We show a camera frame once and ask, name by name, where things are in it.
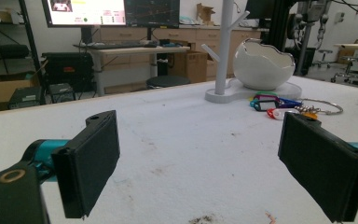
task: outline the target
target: stool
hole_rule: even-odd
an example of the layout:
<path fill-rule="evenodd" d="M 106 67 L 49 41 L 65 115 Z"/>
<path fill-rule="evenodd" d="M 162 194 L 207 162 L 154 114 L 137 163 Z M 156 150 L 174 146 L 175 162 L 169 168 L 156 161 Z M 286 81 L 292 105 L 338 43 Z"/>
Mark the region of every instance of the stool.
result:
<path fill-rule="evenodd" d="M 149 90 L 190 84 L 190 79 L 179 76 L 151 77 L 146 81 Z"/>
<path fill-rule="evenodd" d="M 321 60 L 312 63 L 312 66 L 314 66 L 315 64 L 318 64 L 318 67 L 322 67 L 323 63 L 327 63 L 327 68 L 330 68 L 330 62 L 325 61 L 324 58 L 326 56 L 326 53 L 333 53 L 333 51 L 331 49 L 319 49 L 318 52 L 322 53 L 324 56 L 322 57 Z"/>
<path fill-rule="evenodd" d="M 357 57 L 353 56 L 343 56 L 342 60 L 348 61 L 347 68 L 345 69 L 345 73 L 336 73 L 334 77 L 331 78 L 331 82 L 336 82 L 336 77 L 345 77 L 344 81 L 351 83 L 350 78 L 356 77 L 358 81 L 358 76 L 350 75 L 351 67 L 353 66 L 353 62 L 358 62 Z"/>

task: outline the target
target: key ring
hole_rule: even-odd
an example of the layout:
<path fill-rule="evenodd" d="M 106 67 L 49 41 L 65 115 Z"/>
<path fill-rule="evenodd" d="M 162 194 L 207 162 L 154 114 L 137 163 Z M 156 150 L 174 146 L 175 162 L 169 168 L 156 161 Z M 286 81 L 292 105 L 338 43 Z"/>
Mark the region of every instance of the key ring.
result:
<path fill-rule="evenodd" d="M 300 112 L 310 112 L 310 113 L 325 113 L 325 115 L 337 115 L 337 114 L 341 114 L 342 112 L 344 112 L 344 109 L 337 105 L 337 104 L 333 104 L 330 103 L 328 101 L 324 101 L 324 100 L 316 100 L 316 99 L 310 99 L 310 98 L 302 98 L 302 99 L 297 99 L 300 100 L 301 103 L 303 101 L 312 101 L 312 102 L 318 102 L 318 103 L 322 103 L 322 104 L 326 104 L 326 105 L 331 105 L 335 108 L 338 109 L 338 111 L 330 111 L 330 110 L 322 110 L 321 108 L 315 108 L 314 106 L 297 106 L 297 110 Z"/>

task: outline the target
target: computer monitor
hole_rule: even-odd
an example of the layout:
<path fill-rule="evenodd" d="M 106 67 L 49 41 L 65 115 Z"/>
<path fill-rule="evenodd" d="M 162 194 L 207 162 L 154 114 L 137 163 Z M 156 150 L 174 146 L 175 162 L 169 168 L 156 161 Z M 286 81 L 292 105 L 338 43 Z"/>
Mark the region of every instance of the computer monitor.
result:
<path fill-rule="evenodd" d="M 124 0 L 42 0 L 48 27 L 126 24 Z"/>
<path fill-rule="evenodd" d="M 180 0 L 125 0 L 130 27 L 179 28 Z"/>
<path fill-rule="evenodd" d="M 276 0 L 248 0 L 245 10 L 249 11 L 250 14 L 246 19 L 271 19 L 275 1 Z"/>

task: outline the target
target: white bowl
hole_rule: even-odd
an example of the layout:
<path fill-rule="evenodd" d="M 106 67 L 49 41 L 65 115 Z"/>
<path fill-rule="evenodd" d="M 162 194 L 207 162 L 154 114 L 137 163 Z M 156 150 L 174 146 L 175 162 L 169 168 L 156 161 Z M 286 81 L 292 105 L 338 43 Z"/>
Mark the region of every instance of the white bowl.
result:
<path fill-rule="evenodd" d="M 295 60 L 291 54 L 260 42 L 246 39 L 240 43 L 233 60 L 234 75 L 246 88 L 272 91 L 293 75 Z"/>

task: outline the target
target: floor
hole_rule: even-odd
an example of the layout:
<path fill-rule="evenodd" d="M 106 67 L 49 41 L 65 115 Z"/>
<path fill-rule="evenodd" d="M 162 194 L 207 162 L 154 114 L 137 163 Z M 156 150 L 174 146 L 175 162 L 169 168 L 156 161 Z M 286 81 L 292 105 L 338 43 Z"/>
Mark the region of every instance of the floor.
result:
<path fill-rule="evenodd" d="M 327 68 L 326 64 L 323 64 L 321 67 L 314 65 L 310 67 L 309 72 L 302 77 L 331 82 L 331 78 L 334 76 L 334 74 L 338 72 L 344 73 L 346 67 L 346 64 L 341 63 L 330 63 L 330 68 Z M 336 84 L 353 86 L 358 88 L 358 85 L 345 82 L 345 79 L 345 77 L 337 77 Z"/>

